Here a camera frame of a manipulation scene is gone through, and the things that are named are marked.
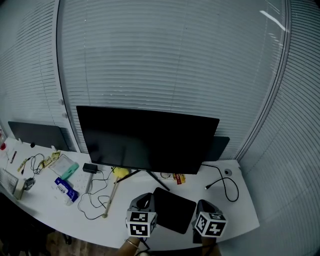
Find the red object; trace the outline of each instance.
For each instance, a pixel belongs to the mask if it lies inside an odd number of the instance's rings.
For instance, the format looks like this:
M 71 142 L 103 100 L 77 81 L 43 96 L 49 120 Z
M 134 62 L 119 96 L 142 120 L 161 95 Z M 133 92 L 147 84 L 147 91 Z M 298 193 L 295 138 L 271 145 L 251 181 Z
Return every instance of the red object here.
M 5 150 L 7 147 L 6 143 L 2 143 L 2 145 L 0 146 L 0 150 Z

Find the window blinds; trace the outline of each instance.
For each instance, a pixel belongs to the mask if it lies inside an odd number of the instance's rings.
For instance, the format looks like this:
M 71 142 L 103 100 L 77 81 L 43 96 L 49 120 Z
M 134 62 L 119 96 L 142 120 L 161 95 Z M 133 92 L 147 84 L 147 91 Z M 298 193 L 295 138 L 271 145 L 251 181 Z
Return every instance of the window blinds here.
M 0 6 L 0 119 L 65 127 L 54 76 L 54 0 Z
M 219 118 L 216 134 L 230 137 L 222 158 L 235 157 L 283 47 L 284 31 L 260 11 L 277 10 L 262 0 L 61 0 L 59 72 L 81 150 L 76 106 L 92 105 Z

